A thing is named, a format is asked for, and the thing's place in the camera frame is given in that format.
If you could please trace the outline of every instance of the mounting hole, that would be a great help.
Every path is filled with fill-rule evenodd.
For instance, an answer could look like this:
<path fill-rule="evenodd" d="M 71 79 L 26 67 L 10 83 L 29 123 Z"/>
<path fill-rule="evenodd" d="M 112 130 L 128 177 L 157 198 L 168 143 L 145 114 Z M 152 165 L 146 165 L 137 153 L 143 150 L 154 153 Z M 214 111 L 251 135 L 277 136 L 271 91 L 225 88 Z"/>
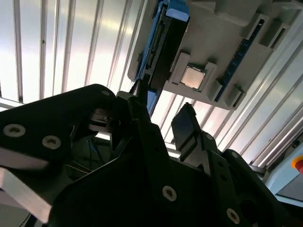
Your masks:
<path fill-rule="evenodd" d="M 173 202 L 177 199 L 176 191 L 168 185 L 166 185 L 162 188 L 162 194 L 167 200 L 169 200 L 171 202 Z"/>
<path fill-rule="evenodd" d="M 20 137 L 23 136 L 26 129 L 20 124 L 8 124 L 3 128 L 3 133 L 9 137 Z"/>
<path fill-rule="evenodd" d="M 226 214 L 230 220 L 232 220 L 235 224 L 240 223 L 239 215 L 231 208 L 226 210 Z"/>
<path fill-rule="evenodd" d="M 234 156 L 235 158 L 237 158 L 238 157 L 238 153 L 232 152 L 232 156 Z"/>
<path fill-rule="evenodd" d="M 56 136 L 45 136 L 42 139 L 42 144 L 43 146 L 45 146 L 46 148 L 52 149 L 52 150 L 56 150 L 61 146 L 61 140 L 56 137 Z"/>
<path fill-rule="evenodd" d="M 209 140 L 213 140 L 213 137 L 209 134 L 206 134 L 206 137 L 209 139 Z"/>
<path fill-rule="evenodd" d="M 106 96 L 109 96 L 109 95 L 110 95 L 109 92 L 108 92 L 108 91 L 105 91 L 105 90 L 101 91 L 101 93 L 104 94 L 104 95 L 106 95 Z"/>
<path fill-rule="evenodd" d="M 222 180 L 227 181 L 227 178 L 223 175 L 220 176 Z"/>

